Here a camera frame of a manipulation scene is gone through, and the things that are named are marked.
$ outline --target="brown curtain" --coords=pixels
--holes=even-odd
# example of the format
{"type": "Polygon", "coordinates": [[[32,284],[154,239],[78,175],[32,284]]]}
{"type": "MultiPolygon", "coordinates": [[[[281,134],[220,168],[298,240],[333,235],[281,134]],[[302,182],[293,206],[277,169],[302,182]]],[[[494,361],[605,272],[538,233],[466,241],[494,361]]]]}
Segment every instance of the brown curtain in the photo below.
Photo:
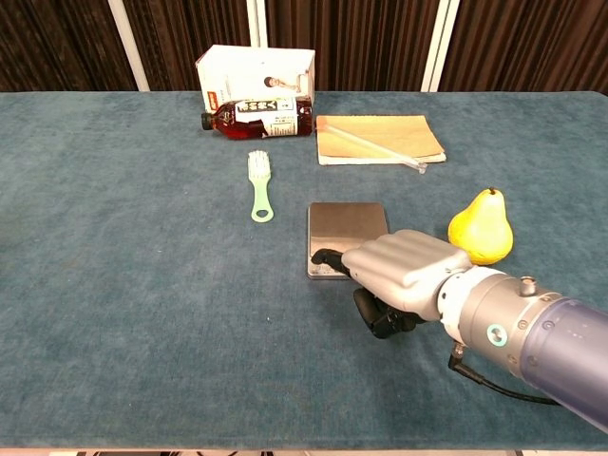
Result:
{"type": "Polygon", "coordinates": [[[268,44],[313,48],[317,90],[420,90],[439,0],[266,0],[268,44]]]}
{"type": "Polygon", "coordinates": [[[440,90],[608,94],[606,0],[462,0],[440,90]]]}
{"type": "Polygon", "coordinates": [[[247,0],[124,0],[151,90],[200,90],[213,44],[249,46],[247,0]]]}
{"type": "Polygon", "coordinates": [[[106,0],[0,1],[0,90],[137,90],[106,0]]]}

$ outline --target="white box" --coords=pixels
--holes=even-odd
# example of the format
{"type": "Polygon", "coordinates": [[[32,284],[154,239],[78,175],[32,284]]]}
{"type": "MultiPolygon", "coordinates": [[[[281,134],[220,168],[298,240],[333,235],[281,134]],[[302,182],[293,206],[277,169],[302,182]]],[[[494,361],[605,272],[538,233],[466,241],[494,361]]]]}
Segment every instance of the white box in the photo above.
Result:
{"type": "Polygon", "coordinates": [[[227,102],[308,96],[314,50],[213,45],[196,62],[205,112],[227,102]]]}

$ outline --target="pear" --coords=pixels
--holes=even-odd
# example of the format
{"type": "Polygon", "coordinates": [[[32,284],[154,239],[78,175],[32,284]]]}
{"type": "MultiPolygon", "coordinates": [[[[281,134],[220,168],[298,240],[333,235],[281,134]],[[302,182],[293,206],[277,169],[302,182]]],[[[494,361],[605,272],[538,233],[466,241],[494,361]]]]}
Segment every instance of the pear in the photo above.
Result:
{"type": "Polygon", "coordinates": [[[506,218],[504,195],[486,188],[447,227],[453,245],[465,250],[477,265],[494,264],[513,248],[513,230],[506,218]]]}

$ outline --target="metal plate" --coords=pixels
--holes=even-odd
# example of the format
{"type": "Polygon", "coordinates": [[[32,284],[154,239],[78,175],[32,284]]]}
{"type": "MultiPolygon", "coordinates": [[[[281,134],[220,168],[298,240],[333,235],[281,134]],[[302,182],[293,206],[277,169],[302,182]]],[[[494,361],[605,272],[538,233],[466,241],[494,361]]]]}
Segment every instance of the metal plate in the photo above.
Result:
{"type": "Polygon", "coordinates": [[[347,278],[326,264],[312,264],[314,252],[319,249],[346,252],[388,232],[384,207],[379,202],[314,202],[308,208],[308,276],[347,278]]]}

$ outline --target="plastic bottle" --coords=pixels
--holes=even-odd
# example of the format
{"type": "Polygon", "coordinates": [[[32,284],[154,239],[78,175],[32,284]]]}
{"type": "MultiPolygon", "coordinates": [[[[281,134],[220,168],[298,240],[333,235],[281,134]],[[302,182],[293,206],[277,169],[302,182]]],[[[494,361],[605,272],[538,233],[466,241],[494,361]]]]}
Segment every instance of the plastic bottle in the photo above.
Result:
{"type": "Polygon", "coordinates": [[[313,107],[308,97],[243,100],[203,112],[204,130],[216,129],[232,140],[269,136],[308,136],[313,132],[313,107]]]}

